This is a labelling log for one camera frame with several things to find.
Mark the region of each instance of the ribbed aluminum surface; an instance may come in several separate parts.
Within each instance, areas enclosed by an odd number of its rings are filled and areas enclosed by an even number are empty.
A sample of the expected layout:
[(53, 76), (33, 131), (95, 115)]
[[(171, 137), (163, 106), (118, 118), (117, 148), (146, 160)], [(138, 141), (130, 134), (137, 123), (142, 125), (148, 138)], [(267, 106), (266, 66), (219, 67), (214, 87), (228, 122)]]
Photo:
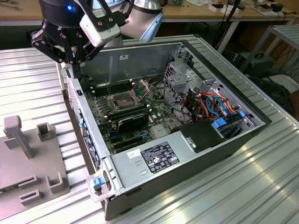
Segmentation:
[[(34, 49), (0, 51), (0, 126), (7, 114), (20, 115), (23, 129), (45, 121), (54, 124), (71, 185), (69, 194), (3, 223), (299, 222), (299, 123), (204, 40), (185, 35), (156, 38), (154, 42), (182, 39), (189, 41), (273, 123), (225, 161), (105, 222), (101, 205), (91, 200), (84, 185), (88, 173), (59, 89), (55, 64)], [(199, 64), (195, 67), (201, 72)]]
[(294, 48), (299, 49), (299, 26), (273, 26), (271, 29), (277, 37), (284, 40)]

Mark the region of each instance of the black device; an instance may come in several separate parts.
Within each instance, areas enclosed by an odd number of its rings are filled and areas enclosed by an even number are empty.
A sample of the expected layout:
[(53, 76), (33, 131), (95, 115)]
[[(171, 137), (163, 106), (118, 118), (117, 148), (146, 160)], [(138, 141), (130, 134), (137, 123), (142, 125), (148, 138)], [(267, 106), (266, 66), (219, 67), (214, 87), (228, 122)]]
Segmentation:
[[(234, 66), (240, 69), (249, 55), (250, 52), (239, 53), (233, 61)], [(266, 77), (266, 73), (271, 69), (274, 63), (274, 58), (262, 51), (258, 51), (244, 71), (244, 74), (248, 74), (257, 78)]]
[(271, 7), (272, 7), (272, 11), (277, 13), (277, 12), (281, 11), (281, 9), (284, 7), (284, 5), (277, 3), (277, 4), (271, 4)]

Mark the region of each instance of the warning label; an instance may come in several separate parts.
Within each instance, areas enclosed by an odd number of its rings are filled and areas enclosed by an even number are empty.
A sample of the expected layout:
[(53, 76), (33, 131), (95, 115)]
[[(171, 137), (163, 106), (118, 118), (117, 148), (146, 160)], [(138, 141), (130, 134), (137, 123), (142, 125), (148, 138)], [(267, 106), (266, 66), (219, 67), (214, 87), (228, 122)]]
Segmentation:
[(179, 162), (167, 141), (141, 151), (141, 155), (154, 174)]

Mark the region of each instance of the wire bundle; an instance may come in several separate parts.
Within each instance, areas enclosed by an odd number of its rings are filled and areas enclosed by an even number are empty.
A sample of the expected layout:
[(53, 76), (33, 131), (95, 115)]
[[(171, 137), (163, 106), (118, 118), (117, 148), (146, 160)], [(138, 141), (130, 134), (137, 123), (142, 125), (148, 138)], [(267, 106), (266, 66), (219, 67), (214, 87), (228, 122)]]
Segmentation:
[[(204, 103), (201, 96), (207, 97), (205, 100), (206, 103)], [(220, 96), (218, 94), (211, 94), (211, 93), (207, 93), (207, 92), (202, 93), (201, 96), (199, 97), (199, 99), (196, 99), (196, 101), (200, 102), (200, 106), (198, 108), (198, 114), (199, 114), (201, 108), (203, 108), (202, 116), (205, 115), (206, 118), (209, 118), (210, 120), (221, 117), (219, 113), (213, 111), (213, 108), (211, 108), (211, 106), (210, 106), (211, 99), (215, 99), (216, 101), (218, 101), (226, 114), (231, 115), (235, 112), (235, 110), (229, 105), (228, 101), (223, 102), (222, 99), (226, 100), (226, 98), (223, 96)]]

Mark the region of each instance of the blue cable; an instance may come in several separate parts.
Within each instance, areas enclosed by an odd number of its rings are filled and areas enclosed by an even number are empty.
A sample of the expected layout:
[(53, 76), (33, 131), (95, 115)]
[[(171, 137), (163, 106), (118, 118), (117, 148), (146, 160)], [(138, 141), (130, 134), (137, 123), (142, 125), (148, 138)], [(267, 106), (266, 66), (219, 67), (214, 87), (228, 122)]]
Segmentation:
[[(218, 101), (220, 102), (220, 105), (222, 106), (223, 110), (225, 111), (225, 113), (231, 115), (231, 112), (229, 112), (228, 109), (223, 105), (223, 103), (222, 103), (222, 101), (221, 101), (221, 99), (220, 99), (219, 97), (217, 97), (217, 96), (210, 96), (210, 97), (213, 97), (213, 98), (215, 98), (216, 100), (218, 100)], [(212, 111), (211, 108), (210, 108), (210, 106), (209, 106), (209, 98), (210, 98), (210, 97), (208, 97), (208, 98), (206, 99), (206, 107), (207, 107), (207, 109), (208, 109), (211, 113), (215, 114), (215, 115), (219, 118), (219, 117), (220, 117), (219, 114), (216, 113), (216, 112), (214, 112), (214, 111)]]
[(209, 102), (208, 102), (208, 101), (209, 101), (209, 98), (210, 98), (210, 97), (208, 97), (208, 98), (206, 99), (206, 107), (207, 107), (207, 109), (208, 109), (211, 113), (215, 114), (215, 115), (219, 118), (219, 117), (220, 117), (219, 114), (211, 110), (211, 108), (210, 108), (210, 106), (209, 106)]

